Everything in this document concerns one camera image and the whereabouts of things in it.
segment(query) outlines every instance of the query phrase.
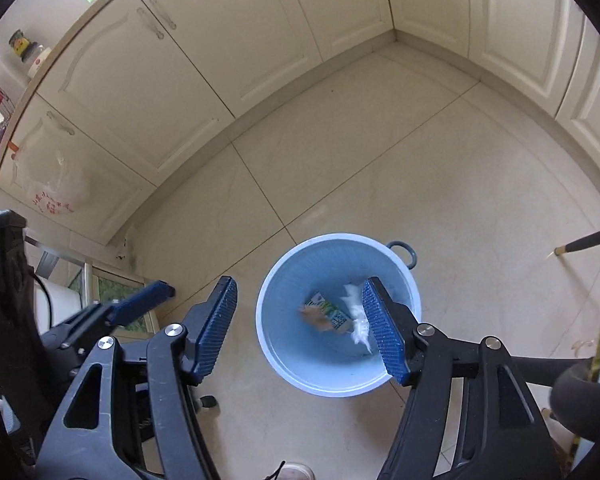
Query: wooden countertop edge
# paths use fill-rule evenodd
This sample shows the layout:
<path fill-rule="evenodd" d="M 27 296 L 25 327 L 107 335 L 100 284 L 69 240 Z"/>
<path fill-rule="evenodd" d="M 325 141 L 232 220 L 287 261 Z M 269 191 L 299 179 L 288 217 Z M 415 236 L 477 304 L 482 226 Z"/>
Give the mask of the wooden countertop edge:
<path fill-rule="evenodd" d="M 26 110 L 29 101 L 35 94 L 36 90 L 42 83 L 42 80 L 45 78 L 46 73 L 51 69 L 56 60 L 60 57 L 60 54 L 64 52 L 67 46 L 73 41 L 73 39 L 78 35 L 78 33 L 89 23 L 109 2 L 112 0 L 95 0 L 89 8 L 84 12 L 78 20 L 71 26 L 71 28 L 66 32 L 66 34 L 58 41 L 55 47 L 53 47 L 51 53 L 46 58 L 45 62 L 42 64 L 38 73 L 34 76 L 34 78 L 27 85 L 24 94 L 19 99 L 18 103 L 15 106 L 15 110 L 11 119 L 9 120 L 9 124 L 4 133 L 4 137 L 2 138 L 2 142 L 0 143 L 0 167 L 2 165 L 2 161 L 7 152 L 8 141 L 13 137 L 13 133 L 20 122 L 20 118 Z"/>

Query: bucket rim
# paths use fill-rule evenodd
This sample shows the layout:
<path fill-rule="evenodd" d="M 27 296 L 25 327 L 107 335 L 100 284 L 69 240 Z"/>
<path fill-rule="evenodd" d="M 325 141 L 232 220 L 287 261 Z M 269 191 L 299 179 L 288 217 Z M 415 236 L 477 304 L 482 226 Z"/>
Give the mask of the bucket rim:
<path fill-rule="evenodd" d="M 302 390 L 308 394 L 313 394 L 320 397 L 353 397 L 361 394 L 365 394 L 374 390 L 378 386 L 381 386 L 385 382 L 387 382 L 391 375 L 389 375 L 386 370 L 384 374 L 378 375 L 378 377 L 367 381 L 365 384 L 361 384 L 355 388 L 348 388 L 346 390 L 334 391 L 334 390 L 323 390 L 321 388 L 317 388 L 308 384 L 305 384 L 299 380 L 297 380 L 293 374 L 291 374 L 287 368 L 278 361 L 272 354 L 269 349 L 269 345 L 267 343 L 267 337 L 265 336 L 264 330 L 262 328 L 262 304 L 264 302 L 264 297 L 267 293 L 267 289 L 269 288 L 269 284 L 272 281 L 275 274 L 280 270 L 289 259 L 291 259 L 295 254 L 304 250 L 307 247 L 312 245 L 327 242 L 332 240 L 348 240 L 352 242 L 359 242 L 370 247 L 373 247 L 385 256 L 387 256 L 400 270 L 400 273 L 403 275 L 406 280 L 411 297 L 413 300 L 413 305 L 411 312 L 413 313 L 416 320 L 419 322 L 422 316 L 422 306 L 420 304 L 420 293 L 418 291 L 418 287 L 416 282 L 411 275 L 411 271 L 407 268 L 407 265 L 400 259 L 400 257 L 395 254 L 390 248 L 386 245 L 381 244 L 377 240 L 373 238 L 369 238 L 363 235 L 357 235 L 352 233 L 330 233 L 325 235 L 316 236 L 314 238 L 309 238 L 304 242 L 296 245 L 295 247 L 289 249 L 274 265 L 271 267 L 271 270 L 267 274 L 267 277 L 262 282 L 262 286 L 260 287 L 260 292 L 258 294 L 258 301 L 256 303 L 256 334 L 258 336 L 258 343 L 260 344 L 260 349 L 265 355 L 269 365 L 276 371 L 276 373 L 282 377 L 285 381 L 292 384 L 299 390 Z"/>

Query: silver screw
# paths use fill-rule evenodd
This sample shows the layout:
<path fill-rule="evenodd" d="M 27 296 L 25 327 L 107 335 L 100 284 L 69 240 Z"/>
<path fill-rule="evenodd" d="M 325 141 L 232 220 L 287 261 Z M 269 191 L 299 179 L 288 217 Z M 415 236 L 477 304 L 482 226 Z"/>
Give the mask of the silver screw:
<path fill-rule="evenodd" d="M 169 337 L 174 337 L 180 335 L 182 333 L 182 325 L 179 323 L 171 323 L 168 327 L 164 329 L 164 333 Z"/>
<path fill-rule="evenodd" d="M 111 348 L 113 346 L 113 343 L 115 343 L 115 342 L 116 342 L 116 340 L 113 339 L 110 335 L 104 336 L 103 338 L 100 338 L 100 340 L 98 341 L 98 348 L 107 350 L 107 349 Z"/>
<path fill-rule="evenodd" d="M 499 350 L 502 346 L 502 343 L 497 337 L 488 337 L 484 340 L 484 344 L 491 348 L 491 350 Z"/>
<path fill-rule="evenodd" d="M 436 333 L 436 329 L 433 328 L 429 323 L 420 323 L 416 329 L 418 334 L 428 337 Z"/>

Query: bucket handle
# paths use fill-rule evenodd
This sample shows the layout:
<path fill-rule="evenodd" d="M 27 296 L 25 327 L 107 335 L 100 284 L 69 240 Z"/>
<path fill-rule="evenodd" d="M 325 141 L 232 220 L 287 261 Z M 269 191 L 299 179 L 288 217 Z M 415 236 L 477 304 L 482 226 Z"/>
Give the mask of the bucket handle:
<path fill-rule="evenodd" d="M 409 244 L 401 242 L 400 240 L 394 240 L 393 242 L 389 242 L 386 246 L 389 247 L 390 249 L 392 247 L 398 246 L 398 247 L 402 247 L 403 249 L 407 249 L 407 251 L 409 251 L 409 254 L 411 255 L 411 263 L 409 265 L 407 265 L 407 269 L 409 269 L 409 270 L 413 269 L 413 267 L 415 267 L 416 264 L 418 263 L 418 255 L 416 254 L 416 251 L 413 250 L 413 247 L 411 247 Z"/>

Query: black wheel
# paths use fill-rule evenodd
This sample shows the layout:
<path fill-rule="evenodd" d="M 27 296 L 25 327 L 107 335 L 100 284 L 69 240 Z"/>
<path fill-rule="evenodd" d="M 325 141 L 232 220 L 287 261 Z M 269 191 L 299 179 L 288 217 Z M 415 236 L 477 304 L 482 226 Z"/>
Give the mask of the black wheel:
<path fill-rule="evenodd" d="M 213 395 L 205 395 L 200 397 L 200 404 L 203 408 L 214 408 L 218 405 L 218 401 Z"/>

